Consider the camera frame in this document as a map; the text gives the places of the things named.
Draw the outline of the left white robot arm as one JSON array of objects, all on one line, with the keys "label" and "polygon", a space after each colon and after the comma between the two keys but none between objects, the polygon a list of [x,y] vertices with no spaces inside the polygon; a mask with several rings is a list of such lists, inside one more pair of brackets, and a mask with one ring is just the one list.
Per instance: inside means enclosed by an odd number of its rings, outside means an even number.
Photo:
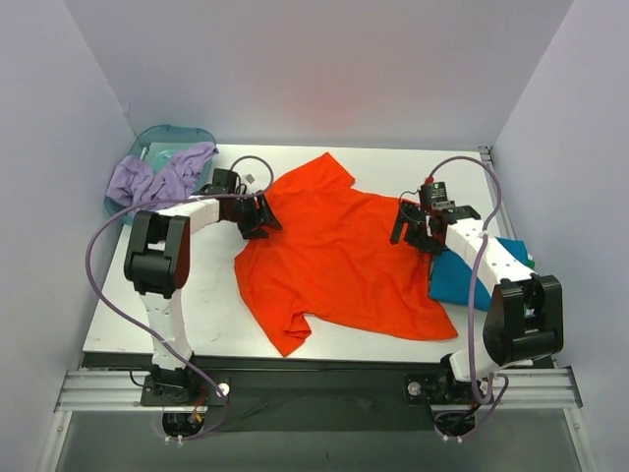
[{"label": "left white robot arm", "polygon": [[124,262],[125,278],[139,294],[148,318],[153,354],[150,380],[179,405],[198,395],[200,376],[193,371],[194,351],[186,335],[182,289],[191,271],[192,236],[228,221],[243,239],[264,239],[281,230],[264,191],[248,194],[232,169],[217,169],[210,183],[185,201],[134,216]]}]

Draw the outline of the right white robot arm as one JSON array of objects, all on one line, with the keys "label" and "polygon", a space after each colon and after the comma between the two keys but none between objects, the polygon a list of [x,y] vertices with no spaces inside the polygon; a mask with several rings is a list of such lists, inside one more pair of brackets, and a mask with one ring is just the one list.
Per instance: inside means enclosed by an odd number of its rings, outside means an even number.
[{"label": "right white robot arm", "polygon": [[451,354],[449,368],[435,377],[443,399],[457,401],[471,382],[563,348],[560,282],[520,263],[487,232],[471,206],[446,202],[423,208],[403,199],[390,236],[391,243],[400,241],[431,256],[457,255],[472,270],[470,281],[490,295],[482,339],[470,338],[468,348]]}]

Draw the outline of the orange t shirt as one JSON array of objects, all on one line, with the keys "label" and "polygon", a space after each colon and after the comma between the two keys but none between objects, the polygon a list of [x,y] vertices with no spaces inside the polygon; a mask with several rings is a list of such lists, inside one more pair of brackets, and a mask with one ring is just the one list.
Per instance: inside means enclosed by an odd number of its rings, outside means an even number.
[{"label": "orange t shirt", "polygon": [[417,341],[458,332],[429,297],[430,258],[390,243],[398,202],[354,189],[328,152],[275,181],[266,194],[282,224],[235,258],[240,295],[279,354],[325,322]]}]

